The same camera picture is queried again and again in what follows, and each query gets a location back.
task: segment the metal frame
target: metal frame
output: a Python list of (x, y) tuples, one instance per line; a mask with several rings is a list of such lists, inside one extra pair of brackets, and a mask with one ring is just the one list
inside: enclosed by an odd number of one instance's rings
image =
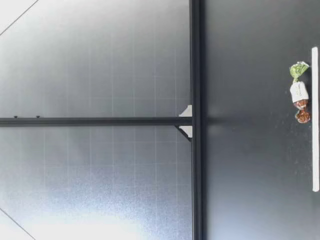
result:
[(201, 3), (190, 2), (190, 55), (191, 55), (191, 101), (192, 101), (192, 215), (193, 240), (203, 239), (202, 214), (202, 107), (203, 92), (201, 82)]
[(0, 127), (190, 126), (192, 117), (0, 118)]

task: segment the brown candy wrapper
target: brown candy wrapper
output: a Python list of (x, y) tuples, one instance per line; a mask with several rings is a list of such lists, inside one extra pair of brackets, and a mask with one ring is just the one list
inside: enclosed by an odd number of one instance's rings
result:
[(298, 78), (309, 68), (309, 65), (301, 61), (290, 68), (290, 73), (293, 77), (293, 83), (290, 87), (293, 105), (299, 109), (295, 114), (295, 119), (300, 124), (306, 124), (310, 121), (311, 115), (307, 112), (307, 104), (309, 95), (305, 84), (299, 81)]

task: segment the white tape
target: white tape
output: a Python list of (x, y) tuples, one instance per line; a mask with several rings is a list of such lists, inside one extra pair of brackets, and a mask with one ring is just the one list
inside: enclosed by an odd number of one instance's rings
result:
[(319, 191), (319, 57), (312, 48), (312, 190)]

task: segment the candy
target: candy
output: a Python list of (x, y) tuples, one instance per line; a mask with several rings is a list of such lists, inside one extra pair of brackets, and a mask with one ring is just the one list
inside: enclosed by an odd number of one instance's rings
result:
[(290, 73), (293, 77), (293, 83), (290, 87), (293, 105), (299, 109), (295, 114), (295, 119), (298, 123), (305, 124), (310, 121), (311, 115), (307, 112), (307, 104), (309, 95), (304, 82), (299, 81), (299, 77), (309, 68), (309, 65), (303, 61), (290, 67)]

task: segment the vertical black bar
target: vertical black bar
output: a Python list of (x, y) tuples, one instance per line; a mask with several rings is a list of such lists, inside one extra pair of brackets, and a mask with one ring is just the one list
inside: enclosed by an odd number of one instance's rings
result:
[(200, 72), (200, 0), (190, 0), (192, 102), (192, 215), (193, 240), (202, 240), (202, 88)]

